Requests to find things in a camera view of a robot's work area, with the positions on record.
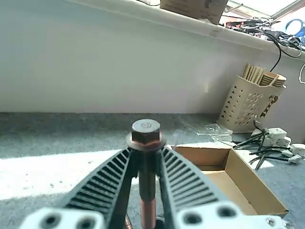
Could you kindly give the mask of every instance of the white wall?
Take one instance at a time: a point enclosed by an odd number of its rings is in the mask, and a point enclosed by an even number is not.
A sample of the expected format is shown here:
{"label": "white wall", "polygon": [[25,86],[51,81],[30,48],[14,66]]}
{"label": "white wall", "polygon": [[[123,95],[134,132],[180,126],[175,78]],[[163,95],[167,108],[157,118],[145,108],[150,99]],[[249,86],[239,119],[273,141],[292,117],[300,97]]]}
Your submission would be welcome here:
{"label": "white wall", "polygon": [[[61,0],[1,1],[0,31],[5,112],[217,113],[247,62],[269,69],[277,59]],[[281,60],[287,89],[269,115],[295,141],[305,138],[301,66]]]}

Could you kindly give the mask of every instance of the window sill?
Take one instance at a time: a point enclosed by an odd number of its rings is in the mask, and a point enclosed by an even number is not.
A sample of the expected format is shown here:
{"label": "window sill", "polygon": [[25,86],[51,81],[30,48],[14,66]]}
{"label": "window sill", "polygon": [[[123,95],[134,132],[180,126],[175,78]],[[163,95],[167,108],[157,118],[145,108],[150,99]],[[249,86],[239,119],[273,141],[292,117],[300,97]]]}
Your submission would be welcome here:
{"label": "window sill", "polygon": [[[171,28],[214,37],[216,39],[239,45],[264,50],[278,54],[278,48],[273,42],[259,39],[245,33],[226,29],[222,26],[206,23],[204,21],[185,17],[158,7],[147,6],[136,0],[66,0],[84,6],[118,13],[128,17],[168,26]],[[282,49],[291,55],[298,55],[299,51],[290,47],[282,46]],[[298,58],[305,61],[305,52]]]}

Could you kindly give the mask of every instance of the open cardboard box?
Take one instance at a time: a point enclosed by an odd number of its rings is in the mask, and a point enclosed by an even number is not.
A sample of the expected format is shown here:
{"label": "open cardboard box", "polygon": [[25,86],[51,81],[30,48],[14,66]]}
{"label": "open cardboard box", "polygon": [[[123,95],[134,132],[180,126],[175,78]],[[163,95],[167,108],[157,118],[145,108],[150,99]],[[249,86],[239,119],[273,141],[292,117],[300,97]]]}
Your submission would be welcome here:
{"label": "open cardboard box", "polygon": [[233,149],[195,145],[177,146],[175,151],[198,166],[244,214],[278,215],[283,218],[288,213],[286,207]]}

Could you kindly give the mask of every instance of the window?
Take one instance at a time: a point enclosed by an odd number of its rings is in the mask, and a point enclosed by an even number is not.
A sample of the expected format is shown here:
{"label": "window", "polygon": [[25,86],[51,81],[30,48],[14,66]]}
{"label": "window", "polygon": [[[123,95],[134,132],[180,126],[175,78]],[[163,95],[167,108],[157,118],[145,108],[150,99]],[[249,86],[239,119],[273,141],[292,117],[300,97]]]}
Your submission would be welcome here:
{"label": "window", "polygon": [[244,17],[279,19],[305,6],[305,0],[229,0],[229,8]]}

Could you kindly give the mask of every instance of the screw hole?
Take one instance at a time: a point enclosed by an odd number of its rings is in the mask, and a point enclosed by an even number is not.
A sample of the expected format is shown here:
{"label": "screw hole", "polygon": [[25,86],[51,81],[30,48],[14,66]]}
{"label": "screw hole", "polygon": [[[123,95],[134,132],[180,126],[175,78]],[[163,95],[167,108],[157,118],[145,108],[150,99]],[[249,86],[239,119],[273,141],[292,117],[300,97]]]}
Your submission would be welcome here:
{"label": "screw hole", "polygon": [[198,224],[201,221],[201,216],[196,213],[188,213],[184,216],[184,222],[186,224]]}
{"label": "screw hole", "polygon": [[77,229],[92,229],[95,221],[93,219],[83,219],[77,224]]}
{"label": "screw hole", "polygon": [[59,221],[61,220],[61,216],[59,214],[51,214],[45,217],[41,222],[41,227],[44,229],[55,228]]}
{"label": "screw hole", "polygon": [[229,207],[221,207],[218,209],[218,215],[220,217],[234,217],[236,215],[236,212]]}

